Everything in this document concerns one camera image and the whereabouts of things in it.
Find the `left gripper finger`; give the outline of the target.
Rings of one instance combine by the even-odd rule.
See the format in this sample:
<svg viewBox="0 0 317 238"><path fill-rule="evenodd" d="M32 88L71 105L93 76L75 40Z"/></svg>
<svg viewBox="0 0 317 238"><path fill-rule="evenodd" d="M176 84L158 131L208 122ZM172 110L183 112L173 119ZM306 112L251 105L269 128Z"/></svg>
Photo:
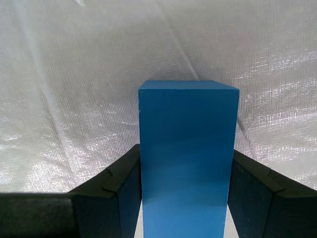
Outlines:
<svg viewBox="0 0 317 238"><path fill-rule="evenodd" d="M317 192L234 151L228 207L241 238L315 238Z"/></svg>
<svg viewBox="0 0 317 238"><path fill-rule="evenodd" d="M132 238L141 206L140 146L67 193L2 193L3 238Z"/></svg>

